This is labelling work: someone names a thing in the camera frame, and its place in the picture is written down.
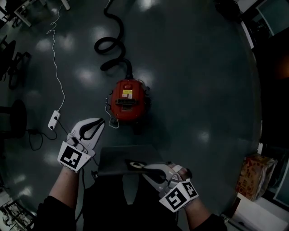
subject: black pants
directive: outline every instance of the black pants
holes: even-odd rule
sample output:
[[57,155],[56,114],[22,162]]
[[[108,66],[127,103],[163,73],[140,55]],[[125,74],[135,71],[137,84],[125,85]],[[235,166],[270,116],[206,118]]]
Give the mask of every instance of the black pants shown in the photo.
[[84,231],[99,230],[178,230],[176,214],[160,202],[158,191],[140,176],[133,205],[127,205],[122,176],[101,176],[84,191]]

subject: person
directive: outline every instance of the person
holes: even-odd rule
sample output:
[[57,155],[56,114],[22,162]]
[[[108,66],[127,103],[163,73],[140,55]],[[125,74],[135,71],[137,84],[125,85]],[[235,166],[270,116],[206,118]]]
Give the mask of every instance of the person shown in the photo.
[[[186,169],[179,172],[183,180]],[[76,230],[75,208],[79,174],[63,168],[49,196],[41,203],[33,230]],[[132,205],[127,205],[122,176],[100,176],[84,191],[84,231],[181,230],[176,214],[159,202],[158,191],[140,175]],[[222,218],[211,214],[199,198],[186,207],[190,230],[227,230]]]

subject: forearm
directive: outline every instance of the forearm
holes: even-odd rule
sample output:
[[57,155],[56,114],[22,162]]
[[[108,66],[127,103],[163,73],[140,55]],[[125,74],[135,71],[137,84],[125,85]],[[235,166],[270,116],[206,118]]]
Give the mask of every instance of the forearm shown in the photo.
[[187,205],[185,211],[190,230],[197,228],[211,215],[199,198],[193,200],[189,205]]
[[78,184],[79,174],[63,167],[49,195],[75,210]]

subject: red vacuum cleaner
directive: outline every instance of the red vacuum cleaner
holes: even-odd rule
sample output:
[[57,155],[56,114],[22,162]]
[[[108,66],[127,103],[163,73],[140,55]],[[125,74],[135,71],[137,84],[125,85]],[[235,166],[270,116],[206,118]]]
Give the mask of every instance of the red vacuum cleaner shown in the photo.
[[[151,98],[147,94],[149,88],[145,86],[143,81],[134,79],[131,62],[124,58],[126,48],[121,42],[121,38],[124,34],[123,23],[119,17],[107,12],[112,2],[113,0],[109,0],[107,6],[104,8],[104,15],[117,21],[120,27],[120,32],[117,38],[104,37],[99,39],[95,43],[94,49],[97,53],[104,54],[112,50],[115,46],[120,47],[121,54],[119,57],[105,62],[101,65],[100,69],[106,71],[122,62],[126,64],[127,72],[125,79],[117,82],[117,86],[111,92],[110,104],[108,102],[109,99],[106,98],[107,105],[105,106],[105,111],[108,113],[107,108],[109,107],[112,111],[113,117],[115,118],[112,119],[110,116],[111,119],[109,121],[109,126],[118,128],[119,122],[123,122],[126,124],[132,124],[134,128],[136,128],[140,124],[140,120],[149,110]],[[99,46],[104,42],[112,42],[112,44],[105,49],[100,49]]]

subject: black sleeve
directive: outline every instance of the black sleeve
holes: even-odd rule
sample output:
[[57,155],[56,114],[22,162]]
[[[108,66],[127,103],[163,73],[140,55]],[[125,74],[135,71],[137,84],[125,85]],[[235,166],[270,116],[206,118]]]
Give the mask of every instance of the black sleeve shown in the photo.
[[75,212],[52,196],[48,196],[43,204],[39,204],[34,231],[76,230]]
[[212,214],[205,222],[200,224],[194,231],[202,230],[218,230],[218,231],[227,231],[224,220],[214,214]]

